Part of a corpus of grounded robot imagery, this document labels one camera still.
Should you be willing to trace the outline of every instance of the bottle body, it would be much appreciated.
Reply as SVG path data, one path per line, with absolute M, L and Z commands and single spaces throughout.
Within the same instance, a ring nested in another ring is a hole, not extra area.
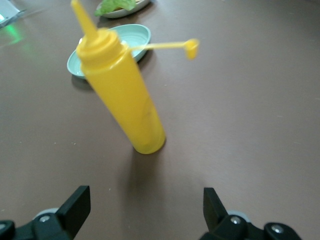
M 82 63 L 81 70 L 137 152 L 164 145 L 165 131 L 128 46 L 112 62 L 98 68 Z

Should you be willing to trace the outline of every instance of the metal screw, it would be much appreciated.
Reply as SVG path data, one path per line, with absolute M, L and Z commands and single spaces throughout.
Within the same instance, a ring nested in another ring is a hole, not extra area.
M 231 222 L 233 222 L 234 224 L 240 224 L 241 223 L 241 219 L 237 216 L 233 216 L 231 217 Z
M 282 234 L 284 232 L 284 229 L 278 225 L 278 224 L 274 224 L 271 226 L 271 229 L 276 232 L 277 234 Z
M 39 221 L 44 223 L 44 222 L 48 221 L 49 219 L 50 219 L 50 216 L 45 215 L 45 216 L 40 217 Z

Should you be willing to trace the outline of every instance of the plate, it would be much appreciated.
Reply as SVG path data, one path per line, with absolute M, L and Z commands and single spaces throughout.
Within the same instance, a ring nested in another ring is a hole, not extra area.
M 125 10 L 125 9 L 120 9 L 120 10 L 117 10 L 117 11 L 112 11 L 112 12 L 105 13 L 102 16 L 105 17 L 105 18 L 109 18 L 109 19 L 122 18 L 124 16 L 133 14 L 133 13 L 139 11 L 140 9 L 143 9 L 145 6 L 148 5 L 148 3 L 150 3 L 150 0 L 140 0 L 139 2 L 137 2 L 135 4 L 135 8 L 130 10 L 130 11 Z M 96 7 L 96 9 L 99 9 L 100 5 L 101 5 L 101 2 Z
M 130 48 L 140 45 L 147 45 L 151 39 L 151 32 L 149 28 L 141 24 L 126 24 L 120 25 L 110 30 L 114 30 L 119 35 L 119 38 L 122 42 L 125 42 L 129 45 Z M 138 62 L 145 54 L 147 50 L 135 50 L 132 51 L 132 57 L 136 62 Z M 68 71 L 75 75 L 78 78 L 86 79 L 85 75 L 80 68 L 81 61 L 77 56 L 76 50 L 70 55 L 66 67 Z

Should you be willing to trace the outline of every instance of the lettuce leaf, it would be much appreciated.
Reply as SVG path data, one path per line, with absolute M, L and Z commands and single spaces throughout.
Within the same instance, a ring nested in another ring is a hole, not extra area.
M 94 12 L 95 16 L 113 12 L 117 8 L 132 10 L 136 7 L 136 0 L 102 0 L 100 8 Z

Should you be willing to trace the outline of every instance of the table surface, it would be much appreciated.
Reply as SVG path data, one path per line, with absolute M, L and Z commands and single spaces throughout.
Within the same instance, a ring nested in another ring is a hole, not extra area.
M 143 24 L 151 42 L 198 38 L 194 61 L 154 50 L 139 67 L 167 135 L 135 152 L 68 57 L 83 36 L 70 2 L 13 1 L 0 29 L 0 219 L 16 225 L 90 185 L 76 239 L 188 239 L 207 231 L 203 188 L 262 228 L 320 235 L 320 4 L 157 0 L 98 27 Z

